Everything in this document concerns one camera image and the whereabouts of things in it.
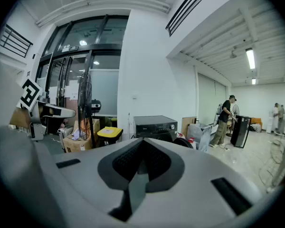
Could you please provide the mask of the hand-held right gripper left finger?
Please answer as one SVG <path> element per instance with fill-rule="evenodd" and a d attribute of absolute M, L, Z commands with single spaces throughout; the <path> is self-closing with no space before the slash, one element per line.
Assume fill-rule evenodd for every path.
<path fill-rule="evenodd" d="M 122 203 L 123 190 L 111 189 L 98 172 L 107 155 L 131 147 L 135 139 L 107 147 L 68 154 L 51 155 L 41 146 L 41 170 L 50 194 L 49 209 L 43 214 L 53 218 L 54 228 L 143 228 L 140 213 L 127 221 L 111 216 Z"/>

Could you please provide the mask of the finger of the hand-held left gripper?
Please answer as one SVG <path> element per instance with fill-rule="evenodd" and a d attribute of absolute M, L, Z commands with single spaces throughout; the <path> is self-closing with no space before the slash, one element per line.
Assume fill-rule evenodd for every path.
<path fill-rule="evenodd" d="M 41 117 L 72 118 L 76 115 L 75 110 L 41 102 L 38 103 L 38 109 Z"/>

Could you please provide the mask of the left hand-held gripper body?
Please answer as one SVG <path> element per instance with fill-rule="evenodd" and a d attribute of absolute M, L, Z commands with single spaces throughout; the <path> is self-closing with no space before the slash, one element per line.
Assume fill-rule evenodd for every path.
<path fill-rule="evenodd" d="M 20 98 L 20 107 L 27 109 L 31 118 L 30 137 L 34 141 L 41 141 L 44 138 L 46 127 L 43 124 L 43 118 L 39 113 L 38 103 L 44 99 L 42 93 L 43 89 L 30 77 L 27 77 L 22 84 L 24 90 L 22 97 Z"/>

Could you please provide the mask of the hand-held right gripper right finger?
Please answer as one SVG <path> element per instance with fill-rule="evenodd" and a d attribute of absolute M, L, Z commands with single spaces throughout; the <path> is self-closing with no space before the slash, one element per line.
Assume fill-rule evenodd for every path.
<path fill-rule="evenodd" d="M 218 158 L 206 153 L 153 140 L 184 161 L 183 176 L 169 190 L 146 194 L 130 218 L 139 228 L 212 228 L 236 217 L 212 184 L 226 179 L 250 204 L 261 199 L 259 188 Z"/>

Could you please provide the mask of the black washing machine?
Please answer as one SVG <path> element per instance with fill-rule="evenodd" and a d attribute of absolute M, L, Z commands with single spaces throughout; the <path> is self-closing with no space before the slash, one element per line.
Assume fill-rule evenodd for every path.
<path fill-rule="evenodd" d="M 153 138 L 173 142 L 177 138 L 178 122 L 163 115 L 135 116 L 134 138 Z"/>

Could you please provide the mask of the round black washer door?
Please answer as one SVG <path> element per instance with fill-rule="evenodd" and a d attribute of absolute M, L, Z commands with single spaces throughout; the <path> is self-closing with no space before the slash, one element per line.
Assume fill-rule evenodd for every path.
<path fill-rule="evenodd" d="M 192 144 L 184 139 L 184 138 L 176 138 L 174 141 L 173 141 L 174 144 L 177 144 L 177 145 L 180 145 L 180 146 L 184 146 L 184 147 L 187 147 L 187 148 L 191 148 L 193 149 L 193 146 Z"/>

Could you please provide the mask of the black standing fan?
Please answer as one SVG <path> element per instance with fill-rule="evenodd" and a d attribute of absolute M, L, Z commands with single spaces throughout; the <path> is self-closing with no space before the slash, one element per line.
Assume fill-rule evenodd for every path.
<path fill-rule="evenodd" d="M 91 137 L 92 146 L 95 146 L 92 116 L 92 84 L 90 74 L 85 71 L 79 81 L 78 87 L 78 128 L 81 138 L 87 140 Z"/>

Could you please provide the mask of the lavender cloth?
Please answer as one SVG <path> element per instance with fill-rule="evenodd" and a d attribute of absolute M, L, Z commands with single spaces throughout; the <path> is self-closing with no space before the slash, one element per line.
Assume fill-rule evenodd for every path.
<path fill-rule="evenodd" d="M 86 133 L 79 130 L 78 128 L 72 133 L 72 140 L 85 140 Z"/>

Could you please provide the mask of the brown cardboard box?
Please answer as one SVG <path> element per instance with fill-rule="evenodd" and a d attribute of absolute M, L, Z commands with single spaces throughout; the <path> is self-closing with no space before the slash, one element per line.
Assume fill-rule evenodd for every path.
<path fill-rule="evenodd" d="M 99 119 L 93 120 L 95 144 L 92 143 L 91 136 L 89 136 L 87 140 L 83 140 L 80 138 L 77 140 L 73 140 L 72 139 L 73 134 L 75 133 L 75 130 L 77 130 L 77 129 L 78 129 L 78 120 L 76 120 L 74 123 L 73 132 L 63 139 L 64 149 L 65 149 L 66 153 L 90 150 L 90 149 L 96 148 L 99 145 L 98 144 L 99 138 L 97 135 L 97 132 L 100 130 Z"/>

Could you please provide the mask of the black framed glass doors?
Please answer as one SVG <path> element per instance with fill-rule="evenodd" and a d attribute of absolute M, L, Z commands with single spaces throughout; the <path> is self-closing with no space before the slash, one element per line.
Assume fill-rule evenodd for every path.
<path fill-rule="evenodd" d="M 101 102 L 97 115 L 117 115 L 120 58 L 128 18 L 103 15 L 55 28 L 35 77 L 50 104 L 77 110 L 80 77 L 87 71 L 91 77 L 92 98 Z M 78 50 L 61 52 L 73 46 L 79 46 Z"/>

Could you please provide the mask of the short black railing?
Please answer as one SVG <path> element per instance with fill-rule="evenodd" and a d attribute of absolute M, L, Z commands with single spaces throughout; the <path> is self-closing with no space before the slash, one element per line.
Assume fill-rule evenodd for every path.
<path fill-rule="evenodd" d="M 0 39 L 0 46 L 22 58 L 25 58 L 29 49 L 33 46 L 33 43 L 12 27 L 6 25 Z"/>

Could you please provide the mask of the grey translucent bin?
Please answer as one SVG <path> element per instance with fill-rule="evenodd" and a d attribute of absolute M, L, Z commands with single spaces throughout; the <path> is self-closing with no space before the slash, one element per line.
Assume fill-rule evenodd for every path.
<path fill-rule="evenodd" d="M 187 128 L 187 139 L 194 138 L 196 149 L 201 152 L 206 152 L 209 147 L 211 130 L 211 125 L 203 123 L 191 123 Z"/>

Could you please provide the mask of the yellow detergent bottle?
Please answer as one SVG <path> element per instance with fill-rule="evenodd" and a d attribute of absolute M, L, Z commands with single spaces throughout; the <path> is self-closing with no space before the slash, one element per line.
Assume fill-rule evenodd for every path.
<path fill-rule="evenodd" d="M 115 144 L 123 133 L 123 129 L 117 127 L 106 126 L 102 130 L 97 132 L 97 135 L 100 139 L 104 141 L 104 145 L 108 146 Z"/>

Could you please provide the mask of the plain upright wooden board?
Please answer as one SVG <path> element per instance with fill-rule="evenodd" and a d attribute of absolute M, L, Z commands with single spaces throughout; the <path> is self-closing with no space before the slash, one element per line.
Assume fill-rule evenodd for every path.
<path fill-rule="evenodd" d="M 181 133 L 187 137 L 188 126 L 190 124 L 196 124 L 197 118 L 196 117 L 183 117 L 182 124 L 181 124 Z"/>

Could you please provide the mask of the black glass-door cabinet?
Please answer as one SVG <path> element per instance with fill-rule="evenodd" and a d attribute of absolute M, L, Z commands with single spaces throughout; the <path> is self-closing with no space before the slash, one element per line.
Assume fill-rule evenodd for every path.
<path fill-rule="evenodd" d="M 237 115 L 236 120 L 230 143 L 234 147 L 243 149 L 249 134 L 251 117 Z"/>

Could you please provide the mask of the orange sofa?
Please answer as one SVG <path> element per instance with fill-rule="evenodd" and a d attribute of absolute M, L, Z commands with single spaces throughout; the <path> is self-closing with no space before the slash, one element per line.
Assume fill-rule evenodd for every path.
<path fill-rule="evenodd" d="M 250 123 L 251 131 L 260 133 L 262 131 L 262 121 L 261 118 L 252 118 Z"/>

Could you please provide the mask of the white water dispenser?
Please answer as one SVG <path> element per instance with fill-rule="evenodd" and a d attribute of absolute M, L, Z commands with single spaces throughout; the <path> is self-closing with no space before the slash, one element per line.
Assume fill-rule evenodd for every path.
<path fill-rule="evenodd" d="M 266 126 L 266 133 L 271 133 L 271 131 L 273 129 L 273 120 L 274 120 L 274 118 L 272 116 L 270 116 L 268 118 L 267 126 Z"/>

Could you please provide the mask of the long black railing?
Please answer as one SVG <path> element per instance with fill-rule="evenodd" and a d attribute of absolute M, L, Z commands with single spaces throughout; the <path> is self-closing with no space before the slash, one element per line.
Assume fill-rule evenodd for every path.
<path fill-rule="evenodd" d="M 165 29 L 168 31 L 169 36 L 176 31 L 180 24 L 187 18 L 187 16 L 202 2 L 203 0 L 184 0 L 182 4 L 175 11 L 169 20 Z"/>

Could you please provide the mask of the long ceiling light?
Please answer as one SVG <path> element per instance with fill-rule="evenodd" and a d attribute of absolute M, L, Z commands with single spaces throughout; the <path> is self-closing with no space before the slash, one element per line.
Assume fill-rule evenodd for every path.
<path fill-rule="evenodd" d="M 255 69 L 255 57 L 254 57 L 254 51 L 252 48 L 247 48 L 246 49 L 246 55 L 249 63 L 250 69 Z"/>

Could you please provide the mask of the white pedestal fan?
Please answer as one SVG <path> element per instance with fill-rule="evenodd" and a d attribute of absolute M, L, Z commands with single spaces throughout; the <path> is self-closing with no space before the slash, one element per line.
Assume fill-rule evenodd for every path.
<path fill-rule="evenodd" d="M 227 122 L 227 133 L 226 133 L 226 136 L 228 136 L 228 137 L 232 136 L 233 129 L 234 129 L 234 126 L 235 126 L 235 123 L 236 123 L 233 118 L 236 118 L 239 115 L 239 107 L 238 107 L 237 104 L 233 105 L 231 113 L 232 113 L 232 117 L 229 117 L 228 118 L 228 122 Z"/>

